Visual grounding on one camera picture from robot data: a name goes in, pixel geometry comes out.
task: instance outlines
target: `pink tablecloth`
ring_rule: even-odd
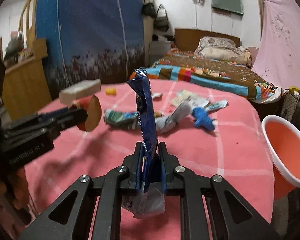
[[[273,207],[274,177],[272,161],[260,129],[260,120],[251,104],[237,95],[199,87],[188,82],[150,80],[152,92],[162,92],[162,101],[154,109],[168,114],[174,108],[170,100],[186,89],[211,101],[226,99],[229,105],[211,114],[218,124],[214,133],[193,127],[192,117],[182,120],[171,132],[159,136],[168,152],[180,164],[197,174],[224,176],[250,204],[270,222]],[[112,85],[116,96],[98,92],[101,106],[119,111],[136,110],[134,91],[127,84]],[[59,100],[43,111],[61,108]],[[141,132],[113,130],[101,120],[90,133],[76,127],[64,131],[55,140],[55,149],[26,166],[30,193],[42,212],[82,174],[105,175],[133,153]],[[138,220],[122,210],[121,239],[180,239],[178,197],[166,197],[166,212],[154,218]]]

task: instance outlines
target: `human hand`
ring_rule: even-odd
[[[8,176],[15,199],[13,204],[16,209],[20,210],[29,203],[29,189],[28,181],[26,179],[26,171],[24,168],[17,170],[15,173]],[[0,194],[4,194],[7,191],[7,187],[4,182],[0,180]]]

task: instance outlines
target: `blue stuffed toy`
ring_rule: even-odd
[[[206,110],[201,107],[196,107],[192,110],[192,116],[197,119],[194,123],[194,127],[204,127],[208,131],[213,131],[215,129],[212,119],[208,116]]]

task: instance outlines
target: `white wall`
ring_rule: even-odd
[[[220,14],[211,10],[211,0],[205,0],[205,5],[197,5],[197,28],[219,33],[225,33],[242,38],[243,46],[260,45],[260,16],[258,0],[242,0],[244,16],[237,14]],[[163,4],[172,27],[195,28],[195,5],[191,0],[155,0],[155,5]]]
[[[5,54],[5,48],[10,40],[10,32],[18,30],[20,15],[24,5],[26,4],[26,1],[27,0],[5,0],[0,6],[0,37],[2,37],[3,55]],[[31,24],[32,17],[30,15],[29,27]]]

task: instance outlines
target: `silver bolt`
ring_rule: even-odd
[[[177,166],[176,172],[184,172],[186,169],[183,166]]]
[[[87,182],[90,179],[90,177],[88,175],[82,175],[79,180],[81,182]]]
[[[214,176],[213,176],[213,180],[214,180],[215,182],[221,182],[221,181],[222,181],[222,177],[221,177],[220,175],[214,175]]]
[[[121,166],[117,167],[117,171],[119,171],[119,172],[125,172],[126,170],[127,170],[126,166],[121,165]]]

